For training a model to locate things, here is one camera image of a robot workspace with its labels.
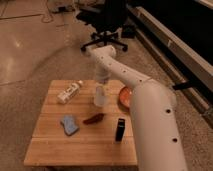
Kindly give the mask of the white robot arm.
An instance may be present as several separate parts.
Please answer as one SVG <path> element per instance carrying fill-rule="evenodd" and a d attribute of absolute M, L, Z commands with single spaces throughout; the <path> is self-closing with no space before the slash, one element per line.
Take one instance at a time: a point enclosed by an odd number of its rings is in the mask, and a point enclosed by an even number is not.
<path fill-rule="evenodd" d="M 115 75 L 131 89 L 130 117 L 140 171 L 188 171 L 175 118 L 175 94 L 150 76 L 115 59 L 112 45 L 89 51 L 97 66 L 96 80 Z"/>

